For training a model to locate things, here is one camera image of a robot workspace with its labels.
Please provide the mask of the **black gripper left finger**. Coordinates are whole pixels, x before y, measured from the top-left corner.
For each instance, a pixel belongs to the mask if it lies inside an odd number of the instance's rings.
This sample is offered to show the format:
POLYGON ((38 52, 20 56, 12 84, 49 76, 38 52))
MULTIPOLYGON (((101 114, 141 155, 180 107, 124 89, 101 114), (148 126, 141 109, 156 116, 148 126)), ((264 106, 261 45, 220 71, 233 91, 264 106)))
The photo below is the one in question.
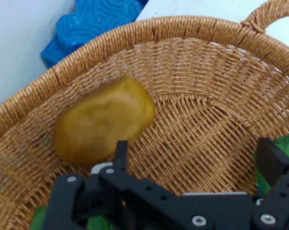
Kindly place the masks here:
POLYGON ((56 180, 46 211, 48 230, 84 230, 89 219, 104 217, 119 230, 184 230, 182 200, 146 179, 128 173, 128 142, 118 141, 110 166, 84 178, 56 180))

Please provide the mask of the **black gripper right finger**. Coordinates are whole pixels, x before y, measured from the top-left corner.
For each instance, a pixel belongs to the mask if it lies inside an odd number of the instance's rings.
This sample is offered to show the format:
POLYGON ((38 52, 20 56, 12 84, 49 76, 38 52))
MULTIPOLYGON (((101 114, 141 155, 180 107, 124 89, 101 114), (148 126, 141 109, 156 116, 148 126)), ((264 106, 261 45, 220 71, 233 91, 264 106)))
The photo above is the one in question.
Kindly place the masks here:
POLYGON ((256 168, 270 185, 252 213, 255 230, 289 230, 289 157, 269 138, 259 138, 256 168))

